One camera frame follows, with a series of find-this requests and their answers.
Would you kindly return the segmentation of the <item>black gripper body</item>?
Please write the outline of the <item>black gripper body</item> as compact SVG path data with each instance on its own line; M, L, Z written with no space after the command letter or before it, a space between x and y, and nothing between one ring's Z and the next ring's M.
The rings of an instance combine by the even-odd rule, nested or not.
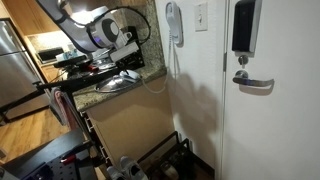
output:
M114 62L120 70L136 70L144 66L143 56L140 51L131 54L117 51L114 53Z

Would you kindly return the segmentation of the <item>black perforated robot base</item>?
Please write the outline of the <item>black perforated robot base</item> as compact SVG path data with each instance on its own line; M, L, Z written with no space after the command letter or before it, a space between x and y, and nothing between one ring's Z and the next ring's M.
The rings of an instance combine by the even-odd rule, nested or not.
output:
M72 130L1 166L0 180L97 180L89 152L83 150L65 165L61 157L84 142L79 129Z

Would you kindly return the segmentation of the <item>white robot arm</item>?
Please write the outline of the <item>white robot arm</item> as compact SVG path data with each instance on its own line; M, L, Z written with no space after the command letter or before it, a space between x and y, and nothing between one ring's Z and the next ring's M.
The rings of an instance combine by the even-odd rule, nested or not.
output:
M144 66L142 53L134 32L124 31L111 14L101 6L90 12L93 20L80 23L66 10L67 0L36 0L51 20L65 33L77 50L84 54L107 49L110 59L119 68L135 70Z

